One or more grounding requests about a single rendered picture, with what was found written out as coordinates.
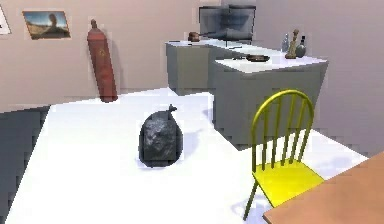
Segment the black tied rubbish bag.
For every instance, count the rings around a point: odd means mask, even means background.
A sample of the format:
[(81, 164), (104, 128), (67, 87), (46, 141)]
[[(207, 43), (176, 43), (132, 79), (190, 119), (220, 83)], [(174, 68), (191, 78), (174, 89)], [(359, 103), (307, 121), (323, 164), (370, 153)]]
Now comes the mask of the black tied rubbish bag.
[(183, 151), (183, 134), (172, 113), (177, 108), (172, 104), (167, 110), (157, 111), (144, 121), (139, 134), (139, 159), (147, 167), (166, 167), (175, 163)]

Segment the grey kitchen counter cabinet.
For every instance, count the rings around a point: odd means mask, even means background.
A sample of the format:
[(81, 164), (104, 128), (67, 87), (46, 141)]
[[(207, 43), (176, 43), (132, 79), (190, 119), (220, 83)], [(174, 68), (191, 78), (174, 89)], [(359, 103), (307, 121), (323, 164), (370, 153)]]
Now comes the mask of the grey kitchen counter cabinet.
[[(238, 150), (250, 146), (253, 116), (264, 100), (281, 90), (296, 89), (315, 102), (328, 67), (324, 59), (286, 59), (277, 50), (215, 39), (169, 41), (165, 46), (169, 88), (179, 96), (212, 94), (214, 127)], [(248, 54), (270, 59), (233, 60)]]

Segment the dark frying pan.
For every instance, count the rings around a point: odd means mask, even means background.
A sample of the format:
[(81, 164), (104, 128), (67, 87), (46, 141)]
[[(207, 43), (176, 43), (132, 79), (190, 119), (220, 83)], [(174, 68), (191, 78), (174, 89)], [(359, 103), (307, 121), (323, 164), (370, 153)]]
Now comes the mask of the dark frying pan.
[(270, 57), (267, 55), (251, 55), (248, 54), (246, 56), (239, 56), (239, 57), (234, 57), (233, 60), (247, 60), (250, 62), (267, 62), (269, 61)]

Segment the yellow spindle-back chair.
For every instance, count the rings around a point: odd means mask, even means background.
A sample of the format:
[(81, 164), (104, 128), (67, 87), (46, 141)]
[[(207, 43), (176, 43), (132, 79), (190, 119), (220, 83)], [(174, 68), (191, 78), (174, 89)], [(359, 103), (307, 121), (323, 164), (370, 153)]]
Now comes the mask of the yellow spindle-back chair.
[[(291, 103), (281, 159), (277, 161), (277, 140), (285, 97), (290, 97)], [(244, 221), (258, 188), (275, 208), (324, 181), (302, 162), (313, 120), (312, 101), (305, 93), (294, 89), (275, 93), (255, 112), (250, 129), (254, 184), (245, 207)]]

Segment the tan statuette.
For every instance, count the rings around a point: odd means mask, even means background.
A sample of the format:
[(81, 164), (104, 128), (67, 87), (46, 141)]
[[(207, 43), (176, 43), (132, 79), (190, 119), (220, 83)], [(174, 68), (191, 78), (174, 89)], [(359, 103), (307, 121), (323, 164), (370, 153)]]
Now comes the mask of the tan statuette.
[(296, 41), (299, 34), (299, 30), (295, 29), (293, 31), (293, 38), (292, 41), (289, 44), (289, 49), (285, 55), (286, 59), (295, 59), (296, 58)]

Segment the dark round bottle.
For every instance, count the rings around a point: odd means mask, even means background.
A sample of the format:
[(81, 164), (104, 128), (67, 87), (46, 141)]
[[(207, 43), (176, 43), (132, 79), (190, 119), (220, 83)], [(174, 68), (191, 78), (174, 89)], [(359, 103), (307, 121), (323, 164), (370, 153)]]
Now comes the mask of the dark round bottle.
[(306, 37), (302, 36), (300, 44), (296, 47), (295, 53), (297, 58), (302, 58), (305, 56), (305, 53), (306, 53), (305, 39)]

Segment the brown wooden table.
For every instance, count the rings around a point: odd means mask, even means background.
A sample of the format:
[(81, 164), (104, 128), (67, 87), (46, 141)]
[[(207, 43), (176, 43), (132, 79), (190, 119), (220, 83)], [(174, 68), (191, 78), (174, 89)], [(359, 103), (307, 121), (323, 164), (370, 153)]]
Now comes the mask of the brown wooden table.
[(263, 214), (268, 224), (384, 224), (384, 151)]

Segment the framed landscape picture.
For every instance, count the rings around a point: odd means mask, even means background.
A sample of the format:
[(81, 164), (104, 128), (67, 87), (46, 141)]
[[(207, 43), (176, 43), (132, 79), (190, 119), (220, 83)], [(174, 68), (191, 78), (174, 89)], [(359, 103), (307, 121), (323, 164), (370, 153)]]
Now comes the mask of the framed landscape picture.
[(24, 10), (22, 14), (32, 40), (71, 37), (64, 11)]

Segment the white framed picture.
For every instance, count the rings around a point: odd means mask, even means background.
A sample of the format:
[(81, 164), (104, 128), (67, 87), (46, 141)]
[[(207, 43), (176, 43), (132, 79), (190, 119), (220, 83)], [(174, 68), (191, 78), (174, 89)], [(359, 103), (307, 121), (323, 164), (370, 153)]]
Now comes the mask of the white framed picture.
[(4, 10), (0, 5), (0, 35), (8, 35), (11, 33), (11, 29), (8, 25)]

